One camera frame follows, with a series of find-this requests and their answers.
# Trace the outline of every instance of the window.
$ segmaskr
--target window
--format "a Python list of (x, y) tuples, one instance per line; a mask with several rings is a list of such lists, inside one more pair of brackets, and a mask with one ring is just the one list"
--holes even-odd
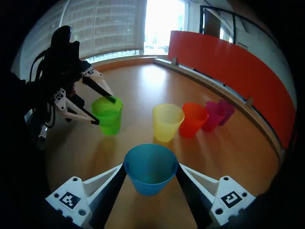
[(79, 57), (109, 58), (143, 50), (146, 0), (62, 0), (36, 23), (26, 37), (20, 58), (21, 79), (28, 79), (35, 57), (50, 46), (59, 27), (72, 27), (71, 42), (80, 42)]
[(220, 28), (220, 35), (219, 38), (222, 40), (226, 40), (230, 43), (233, 43), (233, 38), (226, 32), (226, 29)]
[(188, 3), (179, 0), (147, 0), (145, 55), (167, 55), (170, 32), (184, 31)]

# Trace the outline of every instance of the magenta cup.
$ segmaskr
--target magenta cup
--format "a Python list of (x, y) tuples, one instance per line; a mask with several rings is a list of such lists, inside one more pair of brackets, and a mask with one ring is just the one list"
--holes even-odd
[(209, 118), (202, 129), (205, 132), (212, 132), (225, 117), (225, 109), (215, 102), (207, 102), (205, 104), (205, 109), (209, 114)]
[(222, 121), (218, 124), (219, 126), (223, 126), (229, 120), (231, 115), (234, 114), (235, 109), (232, 104), (228, 103), (226, 100), (223, 99), (219, 100), (218, 104), (225, 109), (225, 116), (222, 119)]

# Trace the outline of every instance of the purple cup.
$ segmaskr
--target purple cup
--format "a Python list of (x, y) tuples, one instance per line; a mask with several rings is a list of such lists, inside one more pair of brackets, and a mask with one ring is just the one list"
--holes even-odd
[(225, 116), (218, 124), (219, 126), (223, 126), (229, 120), (231, 115), (234, 114), (235, 109), (232, 104), (228, 103), (226, 100), (223, 99), (219, 100), (218, 104), (225, 109)]

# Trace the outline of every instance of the red partition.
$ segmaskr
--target red partition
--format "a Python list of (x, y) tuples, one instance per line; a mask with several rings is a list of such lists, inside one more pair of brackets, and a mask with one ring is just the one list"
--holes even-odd
[(198, 70), (228, 85), (253, 105), (270, 123), (284, 148), (288, 147), (295, 108), (277, 75), (260, 59), (216, 37), (172, 31), (169, 60)]

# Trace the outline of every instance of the window blind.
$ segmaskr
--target window blind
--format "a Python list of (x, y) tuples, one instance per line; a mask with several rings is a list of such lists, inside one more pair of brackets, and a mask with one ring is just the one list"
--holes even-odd
[(72, 27), (70, 42), (80, 42), (79, 57), (144, 49), (147, 0), (63, 0), (33, 27), (22, 47), (22, 79), (29, 78), (34, 58), (50, 46), (63, 25)]

